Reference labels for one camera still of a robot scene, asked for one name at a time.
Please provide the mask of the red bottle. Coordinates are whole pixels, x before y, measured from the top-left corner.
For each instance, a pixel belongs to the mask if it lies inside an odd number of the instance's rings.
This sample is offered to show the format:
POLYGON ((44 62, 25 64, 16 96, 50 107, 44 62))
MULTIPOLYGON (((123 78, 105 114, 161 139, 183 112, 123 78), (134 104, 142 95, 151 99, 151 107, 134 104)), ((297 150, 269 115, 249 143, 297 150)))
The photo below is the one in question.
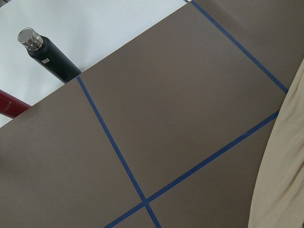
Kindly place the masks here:
POLYGON ((0 91, 0 114, 11 119, 17 117, 24 111, 28 110, 31 106, 16 97, 0 91))

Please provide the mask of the black steel-capped bottle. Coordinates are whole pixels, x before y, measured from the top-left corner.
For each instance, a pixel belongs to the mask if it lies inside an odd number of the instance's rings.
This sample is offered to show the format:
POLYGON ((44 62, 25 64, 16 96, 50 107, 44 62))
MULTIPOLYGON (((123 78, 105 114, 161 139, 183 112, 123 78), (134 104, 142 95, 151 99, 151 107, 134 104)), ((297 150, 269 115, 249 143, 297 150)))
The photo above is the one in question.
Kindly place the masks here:
POLYGON ((18 42, 24 46, 28 55, 66 84, 81 74, 80 69, 58 49, 47 37, 32 28, 25 28, 18 34, 18 42))

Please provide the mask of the beige long-sleeve printed shirt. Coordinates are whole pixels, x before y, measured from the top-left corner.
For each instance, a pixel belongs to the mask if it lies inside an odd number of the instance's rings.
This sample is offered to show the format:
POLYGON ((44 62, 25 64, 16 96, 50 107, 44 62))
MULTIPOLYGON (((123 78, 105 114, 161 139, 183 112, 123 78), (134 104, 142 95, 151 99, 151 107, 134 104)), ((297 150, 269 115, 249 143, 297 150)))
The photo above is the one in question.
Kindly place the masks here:
POLYGON ((259 168, 248 227, 304 224, 304 66, 285 97, 259 168))

